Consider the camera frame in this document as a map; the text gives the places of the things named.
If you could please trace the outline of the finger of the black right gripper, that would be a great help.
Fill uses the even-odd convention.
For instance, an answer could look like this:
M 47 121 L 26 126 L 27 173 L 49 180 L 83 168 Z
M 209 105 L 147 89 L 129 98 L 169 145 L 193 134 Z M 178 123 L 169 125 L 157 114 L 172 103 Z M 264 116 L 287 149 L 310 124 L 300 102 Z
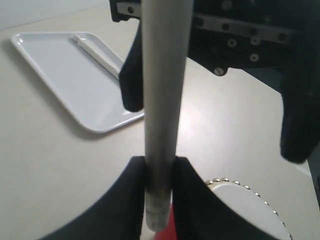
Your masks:
M 302 164 L 320 142 L 320 40 L 307 33 L 280 85 L 283 118 L 280 154 Z
M 142 31 L 138 25 L 130 51 L 118 75 L 124 108 L 139 112 L 144 108 Z

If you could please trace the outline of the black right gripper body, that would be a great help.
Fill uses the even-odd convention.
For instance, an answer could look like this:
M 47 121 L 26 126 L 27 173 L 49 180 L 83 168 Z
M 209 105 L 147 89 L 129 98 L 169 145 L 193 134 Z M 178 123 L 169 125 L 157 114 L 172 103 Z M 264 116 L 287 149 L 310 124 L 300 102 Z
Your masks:
M 114 22 L 139 27 L 126 64 L 146 75 L 183 71 L 187 58 L 213 73 L 280 69 L 312 75 L 319 65 L 317 0 L 112 0 Z

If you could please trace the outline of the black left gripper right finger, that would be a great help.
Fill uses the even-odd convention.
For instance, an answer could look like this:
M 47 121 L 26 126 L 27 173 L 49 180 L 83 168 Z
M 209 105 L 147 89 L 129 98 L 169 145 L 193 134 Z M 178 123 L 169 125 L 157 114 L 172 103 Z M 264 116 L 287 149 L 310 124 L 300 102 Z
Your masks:
M 172 165 L 173 214 L 179 240 L 272 240 L 224 204 L 186 157 Z

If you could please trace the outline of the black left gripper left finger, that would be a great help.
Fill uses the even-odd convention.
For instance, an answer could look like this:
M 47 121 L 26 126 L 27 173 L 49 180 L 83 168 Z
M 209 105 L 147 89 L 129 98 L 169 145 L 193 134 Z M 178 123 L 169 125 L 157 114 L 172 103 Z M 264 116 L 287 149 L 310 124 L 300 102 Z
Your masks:
M 145 204 L 145 160 L 132 157 L 110 189 L 45 240 L 138 240 Z

